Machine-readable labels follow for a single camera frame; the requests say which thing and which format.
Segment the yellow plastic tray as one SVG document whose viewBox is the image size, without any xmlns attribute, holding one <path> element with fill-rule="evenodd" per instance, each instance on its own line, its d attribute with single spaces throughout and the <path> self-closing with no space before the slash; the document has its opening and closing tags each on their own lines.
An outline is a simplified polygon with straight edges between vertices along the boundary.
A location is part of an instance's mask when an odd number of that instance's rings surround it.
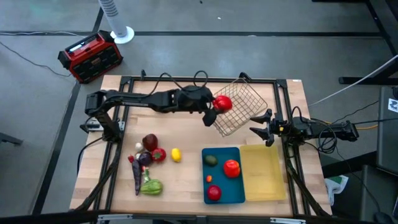
<svg viewBox="0 0 398 224">
<path fill-rule="evenodd" d="M 239 151 L 246 200 L 285 200 L 285 184 L 278 148 L 263 144 L 243 145 Z"/>
</svg>

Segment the dark red oval fruit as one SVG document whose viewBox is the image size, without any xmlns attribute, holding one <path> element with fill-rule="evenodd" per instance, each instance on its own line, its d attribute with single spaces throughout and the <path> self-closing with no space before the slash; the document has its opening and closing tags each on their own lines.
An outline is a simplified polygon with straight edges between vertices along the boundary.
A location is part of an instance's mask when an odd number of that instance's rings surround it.
<svg viewBox="0 0 398 224">
<path fill-rule="evenodd" d="M 147 151 L 154 151 L 158 147 L 157 136 L 155 134 L 146 135 L 142 138 L 142 145 Z"/>
</svg>

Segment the black cabinet with sticker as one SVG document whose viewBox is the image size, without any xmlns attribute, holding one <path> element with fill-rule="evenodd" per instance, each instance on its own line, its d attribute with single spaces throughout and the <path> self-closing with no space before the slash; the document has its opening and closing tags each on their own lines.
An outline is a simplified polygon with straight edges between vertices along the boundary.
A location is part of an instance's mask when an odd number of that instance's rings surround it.
<svg viewBox="0 0 398 224">
<path fill-rule="evenodd" d="M 379 97 L 376 164 L 398 175 L 398 98 L 391 87 L 382 87 Z"/>
</svg>

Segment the round purple cabbage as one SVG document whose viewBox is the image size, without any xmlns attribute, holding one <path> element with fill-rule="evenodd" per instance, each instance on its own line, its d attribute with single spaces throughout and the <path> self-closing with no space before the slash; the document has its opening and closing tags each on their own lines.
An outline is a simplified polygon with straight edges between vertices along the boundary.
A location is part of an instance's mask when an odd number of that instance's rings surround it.
<svg viewBox="0 0 398 224">
<path fill-rule="evenodd" d="M 142 166 L 149 166 L 152 164 L 152 154 L 150 152 L 143 152 L 138 156 L 138 161 Z"/>
</svg>

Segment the red black jobsite radio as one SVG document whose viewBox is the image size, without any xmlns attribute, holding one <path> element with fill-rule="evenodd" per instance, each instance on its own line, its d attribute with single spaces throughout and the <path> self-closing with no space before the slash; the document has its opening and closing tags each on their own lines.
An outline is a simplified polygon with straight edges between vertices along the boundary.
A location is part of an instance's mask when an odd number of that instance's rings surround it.
<svg viewBox="0 0 398 224">
<path fill-rule="evenodd" d="M 81 84 L 87 84 L 121 64 L 121 55 L 111 33 L 99 30 L 59 51 L 58 60 Z"/>
</svg>

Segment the white green bag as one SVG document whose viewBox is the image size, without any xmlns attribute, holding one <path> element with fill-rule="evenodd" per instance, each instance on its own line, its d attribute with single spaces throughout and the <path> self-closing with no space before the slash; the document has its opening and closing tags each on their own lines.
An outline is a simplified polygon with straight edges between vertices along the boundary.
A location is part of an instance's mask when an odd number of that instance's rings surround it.
<svg viewBox="0 0 398 224">
<path fill-rule="evenodd" d="M 344 191 L 349 178 L 345 175 L 329 177 L 325 179 L 328 199 L 331 206 L 335 202 L 335 194 L 340 194 Z"/>
</svg>

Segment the red fruit with green top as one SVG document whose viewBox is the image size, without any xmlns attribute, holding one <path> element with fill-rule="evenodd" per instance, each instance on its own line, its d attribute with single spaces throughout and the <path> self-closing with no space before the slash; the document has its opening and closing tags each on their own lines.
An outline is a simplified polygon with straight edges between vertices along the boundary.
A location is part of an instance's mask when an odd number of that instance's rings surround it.
<svg viewBox="0 0 398 224">
<path fill-rule="evenodd" d="M 166 151 L 162 148 L 155 148 L 152 151 L 152 160 L 156 162 L 162 162 L 166 158 Z"/>
</svg>

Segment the black aluminium table frame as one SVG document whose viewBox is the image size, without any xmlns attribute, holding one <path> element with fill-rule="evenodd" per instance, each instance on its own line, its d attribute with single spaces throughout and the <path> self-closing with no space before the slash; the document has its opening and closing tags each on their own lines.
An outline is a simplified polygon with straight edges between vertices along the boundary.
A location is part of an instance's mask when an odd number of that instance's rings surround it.
<svg viewBox="0 0 398 224">
<path fill-rule="evenodd" d="M 133 92 L 147 93 L 153 89 L 157 77 L 105 75 L 101 89 L 117 90 L 122 81 L 132 86 Z M 286 119 L 289 106 L 301 107 L 303 115 L 308 116 L 308 106 L 301 80 L 261 79 L 252 78 L 247 81 L 261 97 L 265 99 L 268 108 L 274 112 L 283 113 Z M 123 143 L 114 144 L 107 150 L 107 143 L 97 142 L 83 154 L 82 165 L 78 173 L 70 208 L 77 210 L 82 207 L 83 197 L 94 191 L 95 184 L 100 181 L 102 164 L 110 165 L 113 153 L 119 156 L 109 180 L 104 189 L 95 197 L 95 202 L 85 210 L 98 210 L 106 213 L 135 214 L 163 216 L 206 216 L 210 217 L 284 217 L 304 216 L 304 203 L 299 187 L 286 173 L 284 150 L 281 140 L 275 137 L 274 146 L 278 147 L 280 167 L 282 170 L 283 189 L 288 194 L 287 199 L 279 201 L 244 202 L 227 205 L 206 205 L 203 201 L 203 180 L 201 174 L 201 150 L 205 147 L 233 147 L 243 144 L 264 143 L 249 130 L 249 127 L 260 127 L 258 123 L 249 122 L 242 128 L 225 138 L 221 137 L 214 127 L 205 127 L 201 120 L 203 114 L 198 113 L 156 113 L 150 109 L 130 108 Z M 165 162 L 151 165 L 149 174 L 160 179 L 165 184 L 165 190 L 159 197 L 135 195 L 134 178 L 127 156 L 134 145 L 145 134 L 154 133 L 160 145 L 167 149 Z M 169 150 L 178 147 L 182 149 L 182 162 L 172 162 Z M 303 176 L 306 187 L 319 206 L 328 214 L 331 207 L 328 201 L 323 172 L 318 152 L 308 144 L 302 146 L 299 154 L 303 165 Z"/>
</svg>

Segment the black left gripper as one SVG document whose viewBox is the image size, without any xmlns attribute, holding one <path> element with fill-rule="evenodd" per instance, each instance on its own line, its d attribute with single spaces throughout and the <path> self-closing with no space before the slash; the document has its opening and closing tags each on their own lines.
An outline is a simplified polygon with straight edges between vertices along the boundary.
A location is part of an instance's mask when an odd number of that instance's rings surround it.
<svg viewBox="0 0 398 224">
<path fill-rule="evenodd" d="M 217 111 L 214 108 L 210 109 L 214 99 L 209 88 L 189 85 L 177 93 L 177 111 L 205 112 L 202 121 L 205 126 L 209 127 L 217 117 Z"/>
</svg>

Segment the silver metal bracket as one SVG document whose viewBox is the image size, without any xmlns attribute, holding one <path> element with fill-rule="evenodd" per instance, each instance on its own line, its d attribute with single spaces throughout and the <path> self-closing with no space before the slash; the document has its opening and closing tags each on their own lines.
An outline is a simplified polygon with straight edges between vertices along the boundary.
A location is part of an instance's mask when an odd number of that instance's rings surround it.
<svg viewBox="0 0 398 224">
<path fill-rule="evenodd" d="M 133 214 L 106 214 L 106 215 L 99 215 L 97 222 L 99 224 L 109 224 L 110 221 L 113 220 L 128 220 L 133 219 Z"/>
<path fill-rule="evenodd" d="M 294 218 L 276 218 L 270 217 L 270 223 L 273 224 L 307 224 L 305 220 Z"/>
</svg>

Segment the green ridged squash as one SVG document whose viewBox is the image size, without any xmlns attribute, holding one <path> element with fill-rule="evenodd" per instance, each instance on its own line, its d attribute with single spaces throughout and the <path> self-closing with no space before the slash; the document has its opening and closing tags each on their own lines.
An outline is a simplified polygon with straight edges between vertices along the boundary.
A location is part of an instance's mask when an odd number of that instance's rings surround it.
<svg viewBox="0 0 398 224">
<path fill-rule="evenodd" d="M 151 179 L 141 186 L 141 193 L 144 195 L 160 195 L 163 191 L 163 184 L 157 179 Z"/>
</svg>

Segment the grey furniture foot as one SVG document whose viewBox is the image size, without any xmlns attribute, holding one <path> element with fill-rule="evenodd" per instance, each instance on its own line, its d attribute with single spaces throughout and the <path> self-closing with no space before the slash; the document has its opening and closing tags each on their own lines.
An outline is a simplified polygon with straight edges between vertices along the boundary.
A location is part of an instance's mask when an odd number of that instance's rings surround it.
<svg viewBox="0 0 398 224">
<path fill-rule="evenodd" d="M 0 133 L 0 142 L 6 142 L 15 146 L 20 146 L 23 143 L 23 140 L 12 137 L 8 134 Z"/>
</svg>

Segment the white tower fan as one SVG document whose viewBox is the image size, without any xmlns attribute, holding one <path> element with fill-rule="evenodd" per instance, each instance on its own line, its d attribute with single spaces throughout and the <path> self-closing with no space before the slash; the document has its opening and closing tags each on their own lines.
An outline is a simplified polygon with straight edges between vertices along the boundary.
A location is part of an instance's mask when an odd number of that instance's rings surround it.
<svg viewBox="0 0 398 224">
<path fill-rule="evenodd" d="M 126 44 L 130 42 L 134 36 L 134 30 L 127 26 L 119 15 L 116 3 L 114 0 L 98 0 L 102 8 L 108 24 L 112 28 L 111 37 L 116 44 Z"/>
</svg>

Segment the red bell pepper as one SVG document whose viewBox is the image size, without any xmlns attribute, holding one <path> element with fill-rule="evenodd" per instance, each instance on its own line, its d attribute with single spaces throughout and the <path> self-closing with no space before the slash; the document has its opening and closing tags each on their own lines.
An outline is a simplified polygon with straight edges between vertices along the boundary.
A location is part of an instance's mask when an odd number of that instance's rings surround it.
<svg viewBox="0 0 398 224">
<path fill-rule="evenodd" d="M 219 95 L 212 101 L 215 111 L 220 113 L 226 113 L 233 108 L 233 103 L 230 97 L 225 95 Z"/>
</svg>

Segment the purple eggplant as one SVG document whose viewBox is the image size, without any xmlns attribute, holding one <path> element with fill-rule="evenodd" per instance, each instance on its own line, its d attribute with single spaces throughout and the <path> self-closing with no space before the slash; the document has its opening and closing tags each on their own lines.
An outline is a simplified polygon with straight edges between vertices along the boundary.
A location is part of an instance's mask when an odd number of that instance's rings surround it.
<svg viewBox="0 0 398 224">
<path fill-rule="evenodd" d="M 141 189 L 142 168 L 138 160 L 132 162 L 132 171 L 134 176 L 135 194 L 139 195 Z"/>
</svg>

